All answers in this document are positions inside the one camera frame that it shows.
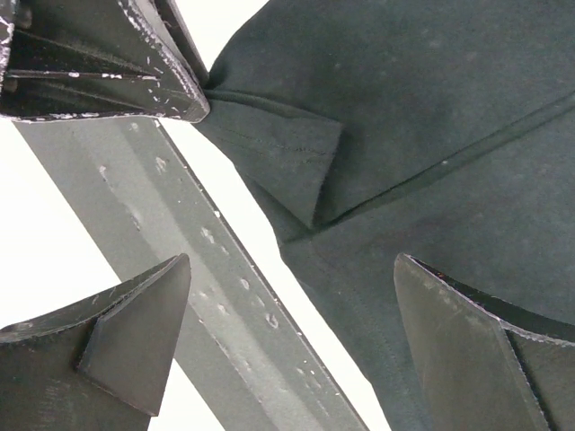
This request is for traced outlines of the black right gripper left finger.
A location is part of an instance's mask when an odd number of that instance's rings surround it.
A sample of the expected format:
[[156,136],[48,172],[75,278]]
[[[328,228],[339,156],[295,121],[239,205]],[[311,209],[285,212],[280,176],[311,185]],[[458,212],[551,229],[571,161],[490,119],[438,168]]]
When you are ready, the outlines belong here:
[[3,430],[146,430],[158,416],[190,291],[174,256],[1,330]]

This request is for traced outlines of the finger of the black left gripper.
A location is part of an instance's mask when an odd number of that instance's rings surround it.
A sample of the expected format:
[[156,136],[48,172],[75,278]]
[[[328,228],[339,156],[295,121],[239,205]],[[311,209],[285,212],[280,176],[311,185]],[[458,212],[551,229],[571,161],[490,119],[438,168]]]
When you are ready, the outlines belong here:
[[203,120],[199,52],[174,1],[1,3],[1,116]]

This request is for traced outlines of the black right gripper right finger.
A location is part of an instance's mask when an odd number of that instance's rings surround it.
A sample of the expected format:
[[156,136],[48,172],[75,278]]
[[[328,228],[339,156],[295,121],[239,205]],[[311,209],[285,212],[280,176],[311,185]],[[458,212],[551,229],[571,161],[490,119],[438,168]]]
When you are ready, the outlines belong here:
[[394,286],[434,429],[574,428],[573,325],[405,254]]

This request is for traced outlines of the black t shirt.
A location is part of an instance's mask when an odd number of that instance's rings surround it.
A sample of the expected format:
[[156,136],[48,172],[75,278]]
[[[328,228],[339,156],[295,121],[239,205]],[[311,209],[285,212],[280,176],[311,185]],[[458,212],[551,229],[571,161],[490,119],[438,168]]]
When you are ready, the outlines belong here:
[[270,1],[198,129],[393,430],[436,430],[394,286],[413,256],[574,327],[574,4]]

